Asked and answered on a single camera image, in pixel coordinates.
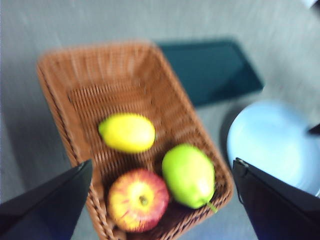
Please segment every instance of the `blue plate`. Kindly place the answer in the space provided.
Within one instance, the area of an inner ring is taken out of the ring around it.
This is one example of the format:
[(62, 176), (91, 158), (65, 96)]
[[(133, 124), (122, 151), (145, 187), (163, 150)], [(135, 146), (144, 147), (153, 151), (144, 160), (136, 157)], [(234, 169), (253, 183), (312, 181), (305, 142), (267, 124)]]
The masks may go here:
[(242, 110), (227, 137), (230, 165), (235, 158), (317, 196), (320, 193), (320, 138), (307, 133), (308, 121), (289, 106), (256, 102)]

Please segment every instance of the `apple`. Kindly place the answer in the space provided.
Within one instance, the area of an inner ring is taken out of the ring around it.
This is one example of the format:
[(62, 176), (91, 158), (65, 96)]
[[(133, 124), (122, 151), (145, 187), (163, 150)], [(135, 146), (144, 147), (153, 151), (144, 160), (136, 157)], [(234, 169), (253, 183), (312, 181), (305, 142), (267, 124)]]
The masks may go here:
[(107, 211), (120, 229), (142, 233), (158, 224), (168, 201), (168, 189), (162, 178), (138, 168), (121, 175), (112, 184)]

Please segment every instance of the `pear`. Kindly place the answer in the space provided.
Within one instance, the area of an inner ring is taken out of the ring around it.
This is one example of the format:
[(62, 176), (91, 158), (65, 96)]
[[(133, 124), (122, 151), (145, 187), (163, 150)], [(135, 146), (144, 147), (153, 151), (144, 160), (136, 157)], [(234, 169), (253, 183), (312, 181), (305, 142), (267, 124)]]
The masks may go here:
[(162, 175), (180, 204), (192, 209), (208, 205), (215, 193), (215, 169), (210, 158), (199, 148), (183, 143), (169, 150), (162, 161)]

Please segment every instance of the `yellow lemon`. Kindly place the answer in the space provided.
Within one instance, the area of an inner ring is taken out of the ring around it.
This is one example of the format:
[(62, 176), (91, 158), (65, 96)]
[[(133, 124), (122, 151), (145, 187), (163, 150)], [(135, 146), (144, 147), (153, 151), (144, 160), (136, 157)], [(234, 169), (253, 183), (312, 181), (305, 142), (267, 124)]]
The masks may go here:
[(116, 113), (102, 121), (98, 130), (106, 145), (126, 153), (140, 153), (154, 144), (152, 122), (136, 113)]

